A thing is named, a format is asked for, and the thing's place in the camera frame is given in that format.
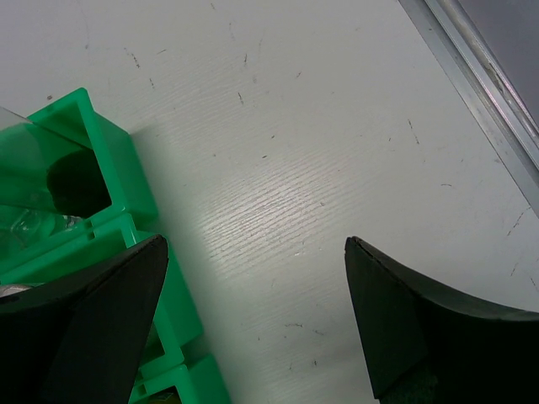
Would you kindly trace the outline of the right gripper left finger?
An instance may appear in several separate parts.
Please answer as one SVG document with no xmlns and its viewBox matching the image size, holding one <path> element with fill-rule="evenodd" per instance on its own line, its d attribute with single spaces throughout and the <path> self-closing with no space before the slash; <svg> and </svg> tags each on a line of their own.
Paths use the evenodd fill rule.
<svg viewBox="0 0 539 404">
<path fill-rule="evenodd" d="M 162 292 L 155 235 L 1 299 L 3 403 L 126 403 Z"/>
</svg>

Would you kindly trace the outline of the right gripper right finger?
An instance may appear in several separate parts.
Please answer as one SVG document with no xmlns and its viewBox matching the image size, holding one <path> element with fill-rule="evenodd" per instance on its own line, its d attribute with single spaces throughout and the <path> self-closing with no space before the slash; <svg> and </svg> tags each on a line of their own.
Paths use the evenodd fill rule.
<svg viewBox="0 0 539 404">
<path fill-rule="evenodd" d="M 535 403 L 538 315 L 408 268 L 359 237 L 345 270 L 381 403 Z"/>
</svg>

